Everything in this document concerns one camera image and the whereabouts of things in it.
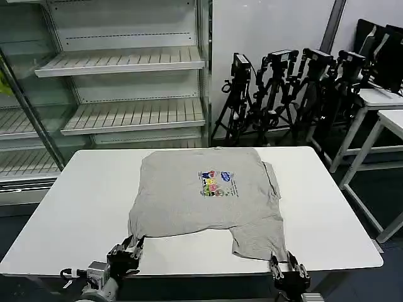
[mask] cartoon character print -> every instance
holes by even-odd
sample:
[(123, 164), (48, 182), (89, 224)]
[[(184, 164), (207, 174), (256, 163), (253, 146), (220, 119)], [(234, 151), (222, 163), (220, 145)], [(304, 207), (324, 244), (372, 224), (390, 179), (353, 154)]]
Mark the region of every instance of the cartoon character print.
[(233, 196), (234, 181), (232, 181), (232, 176), (233, 174), (230, 172), (200, 172), (199, 178), (203, 184), (201, 194), (208, 197)]

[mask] glass door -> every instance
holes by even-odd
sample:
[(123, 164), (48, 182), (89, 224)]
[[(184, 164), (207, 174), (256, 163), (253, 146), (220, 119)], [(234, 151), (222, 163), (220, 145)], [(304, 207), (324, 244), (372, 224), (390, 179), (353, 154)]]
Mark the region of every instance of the glass door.
[[(77, 108), (68, 79), (34, 73), (57, 53), (51, 34), (40, 4), (0, 0), (0, 165), (14, 176), (54, 177), (90, 144), (60, 134)], [(33, 172), (24, 174), (26, 168)], [(3, 179), (27, 179), (1, 173)]]

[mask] display refrigerator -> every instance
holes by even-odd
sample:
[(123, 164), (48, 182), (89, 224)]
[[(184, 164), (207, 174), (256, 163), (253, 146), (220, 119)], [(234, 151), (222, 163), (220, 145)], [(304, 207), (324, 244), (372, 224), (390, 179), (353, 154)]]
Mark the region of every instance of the display refrigerator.
[(0, 191), (80, 149), (209, 142), (209, 0), (0, 0)]

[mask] white wall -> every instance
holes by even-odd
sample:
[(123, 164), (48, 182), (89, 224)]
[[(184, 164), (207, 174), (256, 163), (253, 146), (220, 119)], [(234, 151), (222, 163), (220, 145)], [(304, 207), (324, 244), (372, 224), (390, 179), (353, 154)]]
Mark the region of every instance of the white wall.
[(358, 19), (385, 26), (403, 27), (402, 0), (347, 0), (334, 39), (332, 55), (340, 50), (352, 50)]
[[(333, 4), (334, 0), (213, 1), (213, 126), (228, 96), (221, 87), (230, 79), (232, 54), (245, 54), (257, 70), (267, 53), (319, 48)], [(256, 91), (254, 82), (253, 76), (251, 97)]]

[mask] yellow object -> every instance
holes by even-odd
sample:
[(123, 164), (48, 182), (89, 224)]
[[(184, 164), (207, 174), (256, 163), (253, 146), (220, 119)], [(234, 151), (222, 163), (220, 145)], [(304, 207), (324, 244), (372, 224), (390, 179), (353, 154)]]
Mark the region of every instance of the yellow object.
[(207, 179), (207, 184), (216, 184), (217, 182), (216, 182), (216, 180), (213, 178), (213, 179)]
[(6, 80), (6, 77), (0, 70), (0, 93), (5, 93), (8, 96), (13, 95), (13, 91), (11, 90), (10, 86), (8, 85), (8, 82)]

